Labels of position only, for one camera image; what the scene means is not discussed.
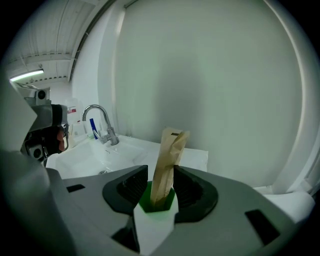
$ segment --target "sink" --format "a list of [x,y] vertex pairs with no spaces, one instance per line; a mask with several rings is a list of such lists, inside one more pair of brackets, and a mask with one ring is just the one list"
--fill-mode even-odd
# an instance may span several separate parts
[[[160,144],[122,135],[118,137],[117,145],[86,139],[66,152],[51,155],[46,167],[58,170],[62,179],[71,179],[148,165],[148,180],[152,181]],[[180,165],[206,172],[207,162],[207,151],[185,148]]]

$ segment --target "ceiling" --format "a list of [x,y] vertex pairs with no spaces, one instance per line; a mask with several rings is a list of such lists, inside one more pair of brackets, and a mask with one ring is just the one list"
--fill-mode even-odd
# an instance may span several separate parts
[[86,30],[108,0],[47,0],[21,27],[4,57],[8,78],[43,69],[20,83],[69,81]]

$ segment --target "faucet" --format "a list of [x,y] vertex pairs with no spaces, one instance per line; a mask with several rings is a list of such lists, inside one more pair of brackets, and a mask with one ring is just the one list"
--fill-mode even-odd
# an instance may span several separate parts
[[96,105],[96,104],[93,104],[93,105],[89,105],[87,106],[83,113],[82,113],[82,121],[86,121],[86,116],[87,116],[87,113],[89,110],[91,109],[99,109],[103,112],[103,116],[104,116],[104,120],[106,122],[106,126],[107,126],[107,132],[108,134],[107,135],[104,135],[104,136],[97,136],[98,139],[101,141],[102,144],[105,144],[107,143],[108,141],[111,141],[111,145],[116,145],[119,143],[119,139],[118,137],[116,136],[116,133],[115,133],[115,130],[114,128],[111,126],[111,123],[110,123],[110,120],[109,120],[109,117],[108,117],[108,114],[107,114],[107,111],[100,105]]

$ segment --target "fluorescent light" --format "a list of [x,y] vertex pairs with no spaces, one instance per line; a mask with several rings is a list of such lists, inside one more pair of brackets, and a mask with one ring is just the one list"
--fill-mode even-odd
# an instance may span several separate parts
[[34,75],[43,74],[43,72],[44,72],[43,69],[38,69],[38,70],[35,70],[35,71],[31,71],[31,72],[28,72],[28,73],[24,73],[24,74],[20,74],[20,75],[17,75],[15,77],[12,77],[10,79],[10,81],[14,82],[14,81],[20,80],[22,78],[27,78],[27,77],[31,77],[31,76],[34,76]]

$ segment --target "paper bag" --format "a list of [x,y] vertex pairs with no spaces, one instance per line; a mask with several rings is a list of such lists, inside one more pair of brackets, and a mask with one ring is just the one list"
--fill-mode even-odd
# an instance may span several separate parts
[[174,182],[174,165],[178,165],[189,138],[189,131],[167,127],[162,132],[160,151],[152,180],[150,204],[162,211]]

